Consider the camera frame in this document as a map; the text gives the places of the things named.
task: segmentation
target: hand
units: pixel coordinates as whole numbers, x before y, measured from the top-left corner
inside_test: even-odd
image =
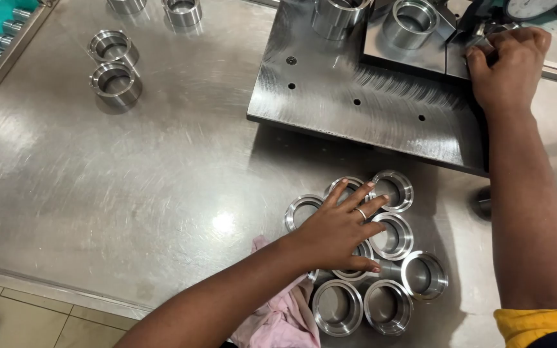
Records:
[[[539,28],[520,28],[489,37],[498,50],[498,62],[487,66],[483,51],[471,47],[468,66],[476,100],[488,120],[509,113],[531,115],[545,53],[552,35]]]
[[[341,193],[347,187],[347,179],[339,181],[330,192],[323,205],[309,217],[296,231],[284,236],[296,257],[303,261],[306,271],[314,269],[349,269],[378,273],[379,264],[366,257],[354,256],[352,252],[365,239],[383,230],[379,222],[361,224],[365,219],[356,207],[367,217],[388,203],[388,195],[376,197],[358,206],[375,184],[360,186],[352,195],[337,206]]]

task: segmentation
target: yellow sleeve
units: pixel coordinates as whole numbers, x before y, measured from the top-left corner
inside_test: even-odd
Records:
[[[557,331],[557,310],[496,310],[493,316],[506,348],[526,348]]]

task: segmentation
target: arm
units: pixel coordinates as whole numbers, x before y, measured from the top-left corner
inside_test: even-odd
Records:
[[[373,183],[361,186],[337,206],[346,187],[344,179],[298,230],[162,304],[128,331],[115,348],[218,347],[247,316],[307,271],[378,273],[375,261],[352,255],[362,241],[384,229],[380,223],[361,225],[362,214],[353,211],[373,189]],[[384,195],[359,208],[370,216],[387,202]]]
[[[557,309],[557,187],[530,111],[550,42],[537,28],[496,35],[491,68],[468,52],[489,127],[494,267],[508,309]]]

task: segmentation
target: pink cloth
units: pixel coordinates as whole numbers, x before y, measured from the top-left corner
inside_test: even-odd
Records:
[[[269,243],[257,236],[251,253]],[[239,348],[320,348],[319,329],[308,306],[311,292],[313,283],[301,275],[246,318],[231,340]]]

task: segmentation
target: forearm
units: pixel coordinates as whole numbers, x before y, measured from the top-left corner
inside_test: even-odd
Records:
[[[260,305],[306,270],[285,238],[182,291],[137,323],[116,345],[218,347]]]
[[[493,251],[503,308],[557,309],[557,187],[529,111],[490,119]]]

